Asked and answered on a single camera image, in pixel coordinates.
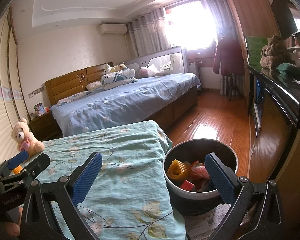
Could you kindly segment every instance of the cream teddy bear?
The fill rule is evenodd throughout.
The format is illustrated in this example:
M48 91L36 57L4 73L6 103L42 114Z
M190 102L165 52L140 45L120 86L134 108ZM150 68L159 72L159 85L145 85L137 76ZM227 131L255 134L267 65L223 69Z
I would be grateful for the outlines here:
M26 150L29 154L29 158L45 149L44 144L39 142L30 131L25 118L22 118L20 122L17 122L14 126L11 137L18 143L18 151L22 152Z
M119 64L119 65L114 66L114 67L110 67L109 64L106 64L106 66L105 66L105 74L117 72L117 71L124 70L124 69L127 69L127 67L125 66L125 64Z

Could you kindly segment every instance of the picture frame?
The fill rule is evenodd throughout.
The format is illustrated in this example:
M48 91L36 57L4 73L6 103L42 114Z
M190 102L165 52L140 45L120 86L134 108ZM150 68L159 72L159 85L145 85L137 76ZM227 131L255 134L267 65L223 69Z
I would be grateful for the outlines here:
M38 103L37 105L35 105L34 110L38 116L41 116L46 113L46 110L44 109L42 103Z

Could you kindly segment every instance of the blue bedspread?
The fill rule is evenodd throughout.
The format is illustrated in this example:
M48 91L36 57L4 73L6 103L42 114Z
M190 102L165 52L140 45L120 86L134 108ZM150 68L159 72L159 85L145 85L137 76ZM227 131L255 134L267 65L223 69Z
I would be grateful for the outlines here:
M142 78L108 91L97 89L76 101L50 109L66 137L140 122L199 84L192 73Z
M163 157L172 142L154 121L44 144L44 153L51 162L37 177L41 183L70 175L92 152L101 153L102 169L86 199L78 204L81 214L100 239L185 239L184 220L172 209L162 170ZM74 239L57 203L52 202L52 205L63 233Z

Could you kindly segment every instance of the bowl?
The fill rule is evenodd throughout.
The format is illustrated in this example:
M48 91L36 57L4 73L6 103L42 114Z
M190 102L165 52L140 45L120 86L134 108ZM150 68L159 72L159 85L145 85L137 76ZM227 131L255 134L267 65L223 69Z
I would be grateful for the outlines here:
M234 173L238 170L238 157L228 145L213 139L192 139L174 146L165 155L162 167L167 187L170 192L172 205L183 215L199 215L205 213L222 203L218 190L208 192L189 192L183 190L169 179L167 170L173 160L193 163L204 163L205 156L215 153L225 166L230 167Z

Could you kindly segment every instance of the air conditioner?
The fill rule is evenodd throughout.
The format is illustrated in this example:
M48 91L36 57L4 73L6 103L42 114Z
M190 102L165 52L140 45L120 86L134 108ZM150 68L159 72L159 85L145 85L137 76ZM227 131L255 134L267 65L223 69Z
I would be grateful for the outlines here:
M127 32L127 26L125 24L109 24L104 23L100 25L100 33L122 33L125 34Z

